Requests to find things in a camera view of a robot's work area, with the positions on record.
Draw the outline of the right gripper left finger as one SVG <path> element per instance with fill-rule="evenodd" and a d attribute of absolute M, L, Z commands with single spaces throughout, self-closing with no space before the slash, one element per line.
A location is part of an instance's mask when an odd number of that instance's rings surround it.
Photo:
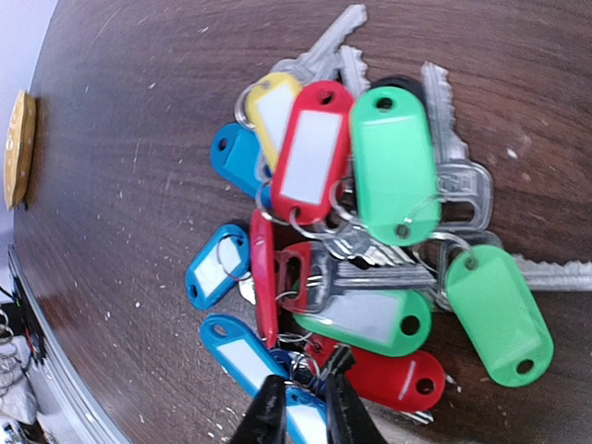
<path fill-rule="evenodd" d="M 259 388 L 230 444 L 284 444 L 287 434 L 286 379 L 270 375 Z"/>

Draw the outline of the pile of tagged keys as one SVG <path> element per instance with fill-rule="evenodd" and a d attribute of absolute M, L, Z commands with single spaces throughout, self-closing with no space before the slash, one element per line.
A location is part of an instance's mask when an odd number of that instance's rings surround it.
<path fill-rule="evenodd" d="M 202 344 L 252 400 L 286 379 L 295 443 L 328 443 L 319 374 L 338 344 L 364 407 L 427 425 L 450 382 L 424 350 L 434 313 L 455 315 L 488 377 L 515 389 L 554 355 L 536 294 L 591 289 L 590 264 L 528 260 L 488 230 L 493 179 L 456 133 L 447 70 L 369 81 L 345 43 L 366 19 L 348 6 L 243 90 L 210 161 L 253 198 L 251 220 L 220 226 L 184 279 L 207 312 Z M 213 312 L 233 288 L 255 327 Z"/>

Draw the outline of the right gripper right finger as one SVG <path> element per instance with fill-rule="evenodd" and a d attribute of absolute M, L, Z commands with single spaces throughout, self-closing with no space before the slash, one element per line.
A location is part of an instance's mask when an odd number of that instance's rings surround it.
<path fill-rule="evenodd" d="M 323 389 L 327 407 L 327 442 L 386 444 L 346 377 L 354 364 L 351 348 L 338 344 L 320 369 L 319 388 Z"/>

